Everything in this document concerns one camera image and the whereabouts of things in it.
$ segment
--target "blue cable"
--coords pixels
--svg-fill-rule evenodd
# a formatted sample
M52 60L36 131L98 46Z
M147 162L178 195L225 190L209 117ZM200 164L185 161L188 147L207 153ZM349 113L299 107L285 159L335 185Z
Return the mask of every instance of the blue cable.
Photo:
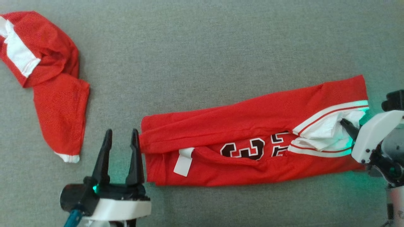
M69 215L64 227L77 227L78 224L80 223L82 217L83 217L83 214L81 213L81 211L72 210L72 212L70 212L70 215Z

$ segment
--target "clothing item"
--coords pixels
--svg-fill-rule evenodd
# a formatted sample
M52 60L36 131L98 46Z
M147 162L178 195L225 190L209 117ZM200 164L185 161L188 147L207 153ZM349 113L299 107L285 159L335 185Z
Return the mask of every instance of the clothing item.
M65 162L78 162L89 84L78 78L79 52L34 11L0 15L0 57L23 88L32 87L45 141Z
M146 116L140 143L156 185L274 183L362 169L342 118L368 110L362 75L233 105Z

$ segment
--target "printed number 3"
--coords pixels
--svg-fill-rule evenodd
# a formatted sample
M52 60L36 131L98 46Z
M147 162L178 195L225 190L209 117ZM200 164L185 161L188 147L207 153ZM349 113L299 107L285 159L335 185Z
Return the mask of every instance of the printed number 3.
M260 138L251 139L251 147L242 148L239 150L237 150L235 143L226 143L222 149L220 149L220 154L232 158L249 158L252 160L260 160L264 155L264 145L265 142Z

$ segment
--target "white tag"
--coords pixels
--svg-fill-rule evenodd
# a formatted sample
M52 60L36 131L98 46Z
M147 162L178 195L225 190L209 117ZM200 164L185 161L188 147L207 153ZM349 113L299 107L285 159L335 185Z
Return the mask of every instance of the white tag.
M194 151L194 149L195 149L194 147L189 147L179 150L178 160L174 167L174 172L176 174L179 174L184 177L188 175L189 168L191 167L192 162L191 154Z

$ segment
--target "red stripe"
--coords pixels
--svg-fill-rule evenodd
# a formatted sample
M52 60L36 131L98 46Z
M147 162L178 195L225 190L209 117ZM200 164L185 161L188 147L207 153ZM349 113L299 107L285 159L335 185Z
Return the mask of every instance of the red stripe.
M316 150L316 149L314 149L314 148L310 148L310 147L299 147L299 146L296 146L296 145L294 145L294 144L291 144L291 146L292 146L292 147L295 147L295 148L302 149L302 150L318 151L318 150ZM339 150L339 151L322 151L322 152L324 152L324 153L338 153L338 152L347 151L347 150L349 150L349 149L351 149L351 148L348 147L348 148L345 148L345 149Z
M357 109L357 108L362 108L362 107L369 107L369 106L368 106L368 105L361 105L361 106L347 107L347 108L341 108L341 109L336 109L336 110L330 111L330 112L324 114L323 116L319 117L317 120L313 121L312 123L308 124L308 125L307 125L306 127L304 127L297 135L300 136L300 134L301 134L305 129L307 129L307 128L310 127L312 124L316 123L317 121L321 120L322 118L324 118L325 116L327 116L327 115L329 115L329 114L332 114L332 113L334 113L334 112L341 111L341 110Z

